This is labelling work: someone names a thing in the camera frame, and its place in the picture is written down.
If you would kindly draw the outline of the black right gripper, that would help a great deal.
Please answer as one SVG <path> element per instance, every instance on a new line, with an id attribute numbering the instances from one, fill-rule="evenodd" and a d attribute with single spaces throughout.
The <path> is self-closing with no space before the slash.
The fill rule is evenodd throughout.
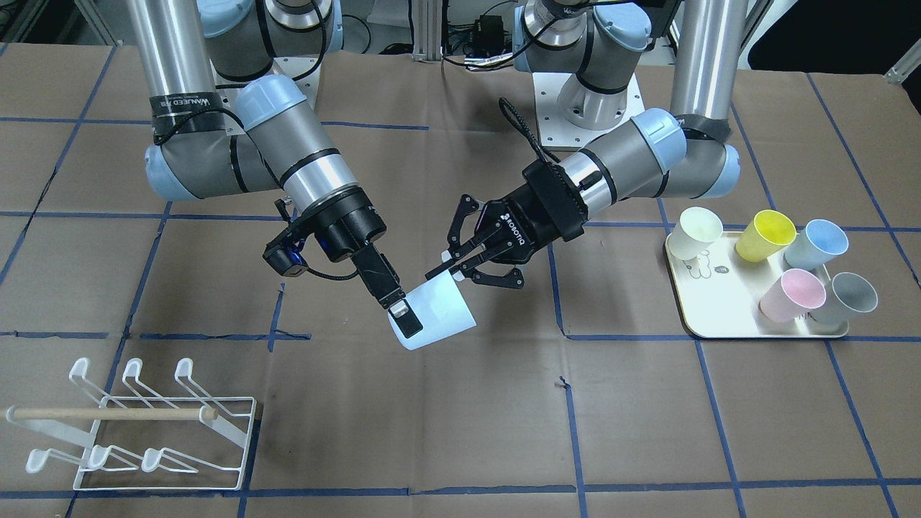
<path id="1" fill-rule="evenodd" d="M 409 303 L 399 301 L 400 278 L 373 245 L 387 227 L 362 188 L 353 186 L 339 191 L 306 210 L 302 219 L 306 222 L 305 232 L 315 236 L 330 261 L 352 260 L 371 295 L 381 306 L 388 307 L 399 337 L 408 339 L 423 329 Z"/>

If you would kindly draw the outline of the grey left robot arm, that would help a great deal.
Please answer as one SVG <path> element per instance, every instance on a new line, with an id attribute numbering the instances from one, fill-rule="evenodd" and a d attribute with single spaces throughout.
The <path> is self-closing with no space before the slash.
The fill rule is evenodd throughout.
<path id="1" fill-rule="evenodd" d="M 570 156 L 550 156 L 506 99 L 501 112 L 536 160 L 523 186 L 480 202 L 463 196 L 447 255 L 425 275 L 521 288 L 520 266 L 555 240 L 573 240 L 598 213 L 628 198 L 716 198 L 737 183 L 728 108 L 746 19 L 744 1 L 688 1 L 670 108 L 626 116 L 628 86 L 653 25 L 641 1 L 529 1 L 517 9 L 515 66 L 567 73 L 557 99 L 570 124 L 596 138 Z"/>

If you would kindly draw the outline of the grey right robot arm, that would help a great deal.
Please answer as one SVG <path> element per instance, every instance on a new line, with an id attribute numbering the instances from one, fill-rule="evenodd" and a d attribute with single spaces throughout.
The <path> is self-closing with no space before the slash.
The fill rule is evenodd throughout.
<path id="1" fill-rule="evenodd" d="M 301 82 L 342 46 L 336 1 L 130 1 L 150 89 L 153 190 L 170 201 L 280 189 L 287 227 L 264 249 L 277 274 L 309 271 L 313 238 L 348 260 L 402 337 L 423 328 L 374 242 L 387 227 L 313 112 Z"/>

